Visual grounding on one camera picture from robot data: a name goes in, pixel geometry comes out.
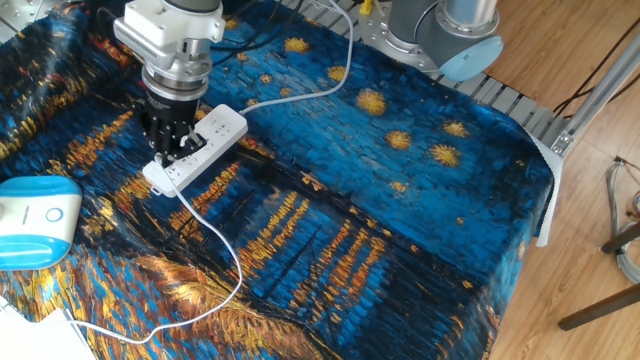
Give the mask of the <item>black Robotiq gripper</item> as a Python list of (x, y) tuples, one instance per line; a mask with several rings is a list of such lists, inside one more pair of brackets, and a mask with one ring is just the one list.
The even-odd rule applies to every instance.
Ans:
[(153, 150), (153, 160), (163, 168), (171, 166), (175, 158), (187, 157), (207, 144), (207, 140), (195, 132), (198, 108), (198, 100), (172, 100), (146, 92), (139, 119)]

